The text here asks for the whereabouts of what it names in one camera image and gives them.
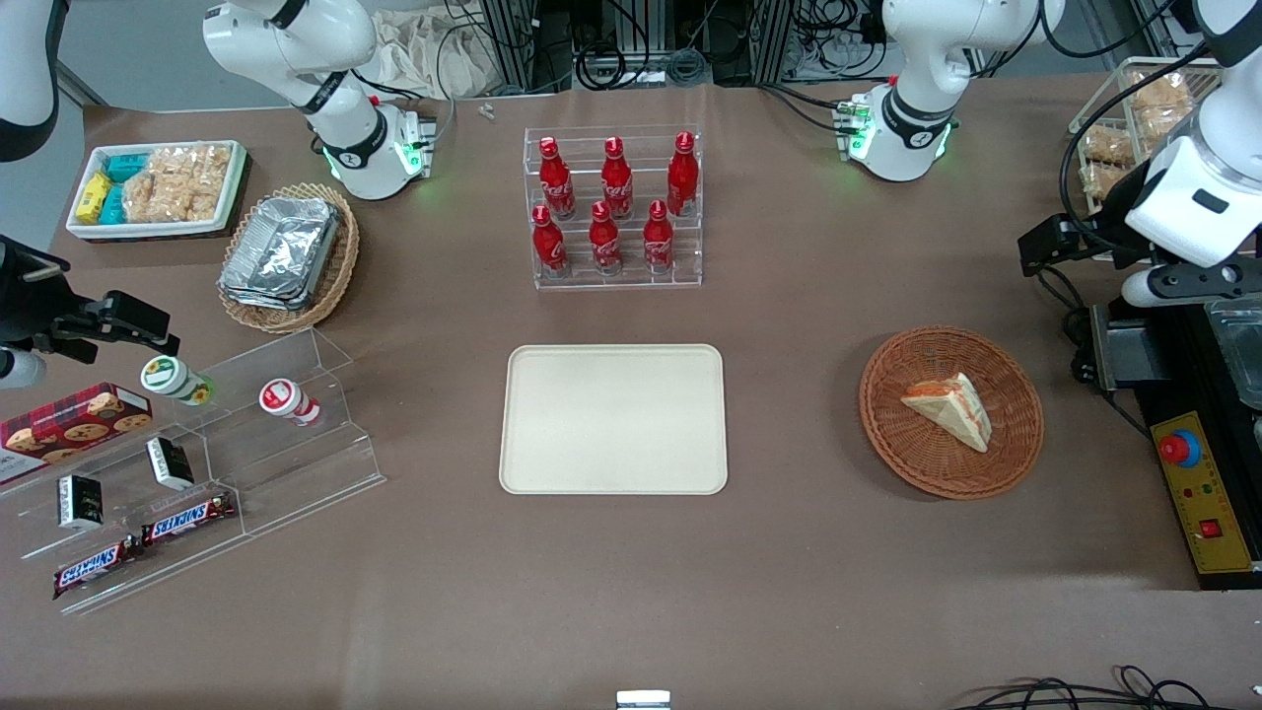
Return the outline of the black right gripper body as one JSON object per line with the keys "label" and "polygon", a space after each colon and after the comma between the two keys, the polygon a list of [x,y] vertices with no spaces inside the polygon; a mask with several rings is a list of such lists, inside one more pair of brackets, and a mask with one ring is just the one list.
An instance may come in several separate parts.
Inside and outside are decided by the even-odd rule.
{"label": "black right gripper body", "polygon": [[68,262],[1,238],[1,340],[29,343],[72,311]]}

